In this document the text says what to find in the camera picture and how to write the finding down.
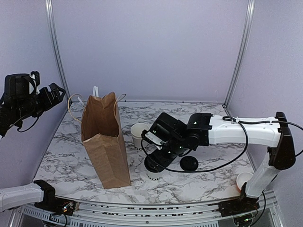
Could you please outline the black plastic cup lid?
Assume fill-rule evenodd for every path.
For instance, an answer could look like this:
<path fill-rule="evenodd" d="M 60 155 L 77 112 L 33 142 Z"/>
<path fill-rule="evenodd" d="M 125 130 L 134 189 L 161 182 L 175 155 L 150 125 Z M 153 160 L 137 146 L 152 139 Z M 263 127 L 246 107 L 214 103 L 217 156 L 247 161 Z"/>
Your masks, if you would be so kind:
<path fill-rule="evenodd" d="M 149 157 L 146 157 L 145 160 L 144 160 L 144 166 L 145 168 L 152 172 L 152 173 L 158 173 L 158 169 L 157 169 L 157 164 L 152 161 Z"/>

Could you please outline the white paper coffee cup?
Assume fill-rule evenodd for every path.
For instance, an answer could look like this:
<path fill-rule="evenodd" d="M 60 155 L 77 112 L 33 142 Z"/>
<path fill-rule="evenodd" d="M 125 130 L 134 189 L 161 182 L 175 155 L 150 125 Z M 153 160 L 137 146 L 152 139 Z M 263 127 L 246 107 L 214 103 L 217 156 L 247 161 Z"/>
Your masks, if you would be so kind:
<path fill-rule="evenodd" d="M 146 174 L 148 179 L 150 179 L 151 181 L 159 181 L 163 177 L 163 172 L 152 172 L 147 170 Z"/>

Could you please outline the brown paper bag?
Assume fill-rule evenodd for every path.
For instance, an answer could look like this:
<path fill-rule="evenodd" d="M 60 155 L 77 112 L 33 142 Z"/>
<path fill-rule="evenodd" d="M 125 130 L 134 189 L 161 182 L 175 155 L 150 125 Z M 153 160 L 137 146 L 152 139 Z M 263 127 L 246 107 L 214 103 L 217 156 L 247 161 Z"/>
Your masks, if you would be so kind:
<path fill-rule="evenodd" d="M 131 185 L 118 100 L 114 92 L 89 96 L 81 119 L 81 140 L 103 188 Z"/>

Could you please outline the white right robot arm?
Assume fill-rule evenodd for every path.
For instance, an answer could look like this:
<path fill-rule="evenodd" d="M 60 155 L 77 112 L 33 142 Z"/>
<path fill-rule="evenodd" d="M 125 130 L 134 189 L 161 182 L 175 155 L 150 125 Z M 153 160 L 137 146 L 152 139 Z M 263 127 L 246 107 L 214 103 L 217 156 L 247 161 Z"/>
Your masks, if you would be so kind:
<path fill-rule="evenodd" d="M 245 146 L 267 146 L 267 154 L 254 175 L 243 184 L 238 198 L 220 202 L 222 217 L 250 212 L 259 208 L 258 199 L 265 188 L 282 170 L 295 164 L 296 153 L 290 122 L 283 112 L 268 118 L 234 118 L 211 113 L 195 113 L 184 123 L 161 113 L 142 140 L 155 145 L 147 154 L 144 165 L 151 173 L 168 170 L 175 158 L 200 146 L 240 143 Z"/>

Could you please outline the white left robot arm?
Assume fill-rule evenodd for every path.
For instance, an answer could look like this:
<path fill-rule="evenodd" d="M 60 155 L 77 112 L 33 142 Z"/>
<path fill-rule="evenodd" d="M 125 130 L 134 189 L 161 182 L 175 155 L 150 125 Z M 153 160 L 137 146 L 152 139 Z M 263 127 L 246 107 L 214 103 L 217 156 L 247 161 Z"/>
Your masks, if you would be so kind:
<path fill-rule="evenodd" d="M 66 91 L 55 83 L 39 88 L 40 73 L 11 74 L 5 77 L 4 93 L 0 99 L 0 136 L 16 126 L 22 133 L 23 120 L 40 116 L 63 101 Z M 76 210 L 73 200 L 58 198 L 55 188 L 44 180 L 30 184 L 1 189 L 0 210 L 11 210 L 33 203 L 35 207 L 55 215 L 71 216 Z"/>

